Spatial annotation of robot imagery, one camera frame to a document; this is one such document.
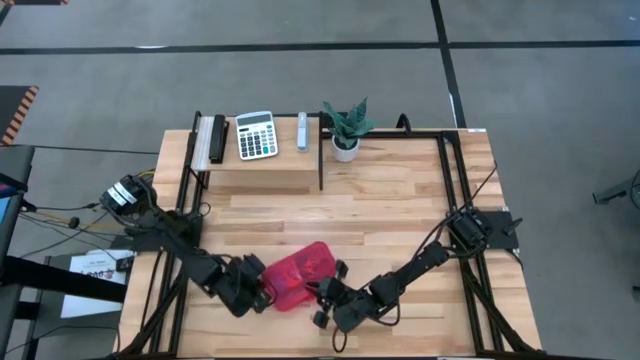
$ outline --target calculator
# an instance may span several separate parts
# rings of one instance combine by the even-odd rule
[[[236,116],[238,151],[242,160],[256,160],[278,154],[276,126],[271,111]]]

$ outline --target wooden table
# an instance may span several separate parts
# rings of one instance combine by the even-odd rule
[[[160,151],[153,186],[159,204],[167,209],[175,205],[182,160],[174,159],[183,159],[175,154],[184,154],[187,134],[167,131]],[[460,138],[473,192],[494,166],[491,147],[485,132],[460,130]],[[357,159],[347,164],[336,162],[331,150],[331,143],[325,141],[322,192],[317,186],[295,195],[268,195],[259,184],[253,192],[210,187],[202,197],[212,211],[205,219],[201,247],[234,255],[255,253],[271,264],[311,242],[324,241],[336,258],[349,265],[346,283],[353,287],[405,264],[447,210],[436,142],[365,139]],[[460,194],[453,152],[448,151],[448,156],[456,193]],[[497,173],[474,203],[483,209],[505,206]],[[485,256],[496,305],[526,342],[539,347],[520,266],[504,251],[488,250]],[[139,330],[155,257],[142,254],[135,261],[120,323],[123,344]],[[150,309],[158,297],[160,277],[156,277]],[[397,326],[365,321],[349,334],[346,350],[340,355],[474,353],[456,261],[412,283],[401,304],[402,320]],[[490,349],[488,324],[479,303],[478,309],[485,347]],[[261,315],[249,312],[238,319],[218,299],[209,299],[190,284],[178,356],[335,356],[331,347],[334,325],[330,322],[327,330],[315,327],[311,319],[316,310],[317,305],[309,303],[285,313],[269,308]],[[394,317],[392,311],[385,320]],[[165,319],[169,320],[165,321],[161,349],[168,345],[171,312]]]

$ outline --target white pot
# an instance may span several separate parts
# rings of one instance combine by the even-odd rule
[[[351,162],[356,158],[358,149],[360,148],[360,139],[356,140],[356,146],[349,150],[342,150],[336,145],[336,137],[331,138],[333,144],[333,157],[340,162]]]

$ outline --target red plastic container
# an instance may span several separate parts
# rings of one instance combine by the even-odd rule
[[[276,296],[274,306],[287,311],[315,296],[306,289],[309,281],[320,281],[336,274],[336,260],[323,242],[314,242],[304,249],[271,264],[262,274],[265,289]]]

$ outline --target paper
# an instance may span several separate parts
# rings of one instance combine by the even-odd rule
[[[107,250],[116,259],[133,256],[130,250]],[[116,262],[103,250],[92,250],[83,256],[71,258],[69,271],[87,274],[99,279],[124,284],[125,272],[116,272]],[[95,300],[74,295],[65,295],[62,304],[61,318],[102,314],[122,310],[122,304],[113,301]]]

